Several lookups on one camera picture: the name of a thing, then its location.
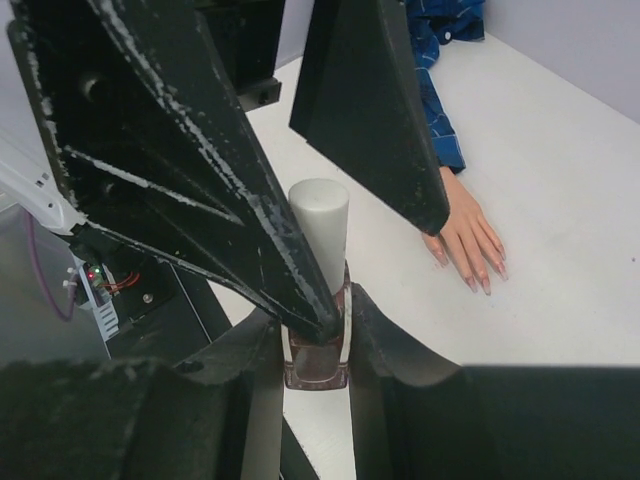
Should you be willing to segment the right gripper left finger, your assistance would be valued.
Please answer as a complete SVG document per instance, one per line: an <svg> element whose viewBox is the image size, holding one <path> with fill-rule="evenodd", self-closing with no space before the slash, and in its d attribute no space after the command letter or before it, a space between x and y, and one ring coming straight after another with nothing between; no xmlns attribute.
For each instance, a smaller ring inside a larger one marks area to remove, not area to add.
<svg viewBox="0 0 640 480"><path fill-rule="evenodd" d="M279 324L259 311L173 367L147 358L1 371L5 479L275 479Z"/></svg>

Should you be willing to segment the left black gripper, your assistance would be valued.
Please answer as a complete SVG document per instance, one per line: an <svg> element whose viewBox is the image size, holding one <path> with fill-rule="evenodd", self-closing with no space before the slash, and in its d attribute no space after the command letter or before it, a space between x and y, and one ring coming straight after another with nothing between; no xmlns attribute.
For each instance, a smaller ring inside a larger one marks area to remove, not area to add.
<svg viewBox="0 0 640 480"><path fill-rule="evenodd" d="M14 1L7 33L77 235L219 283L321 344L340 315L242 108L279 101L284 7ZM402 2L315 2L290 126L420 231L446 224Z"/></svg>

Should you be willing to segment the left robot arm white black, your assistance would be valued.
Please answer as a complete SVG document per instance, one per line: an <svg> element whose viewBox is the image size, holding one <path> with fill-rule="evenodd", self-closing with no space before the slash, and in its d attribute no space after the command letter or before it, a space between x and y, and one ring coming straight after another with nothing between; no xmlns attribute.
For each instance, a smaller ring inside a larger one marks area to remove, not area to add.
<svg viewBox="0 0 640 480"><path fill-rule="evenodd" d="M221 284L313 342L338 331L247 114L278 92L280 1L12 1L1 25L38 134L1 187L82 256L124 244ZM418 229L449 216L404 5L320 1L290 117Z"/></svg>

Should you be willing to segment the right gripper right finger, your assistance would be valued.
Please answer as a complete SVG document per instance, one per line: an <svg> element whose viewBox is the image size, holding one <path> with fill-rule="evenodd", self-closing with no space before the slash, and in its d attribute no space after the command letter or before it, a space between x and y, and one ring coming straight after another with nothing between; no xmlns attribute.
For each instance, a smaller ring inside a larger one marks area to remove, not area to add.
<svg viewBox="0 0 640 480"><path fill-rule="evenodd" d="M637 369L460 366L352 298L358 478L638 477Z"/></svg>

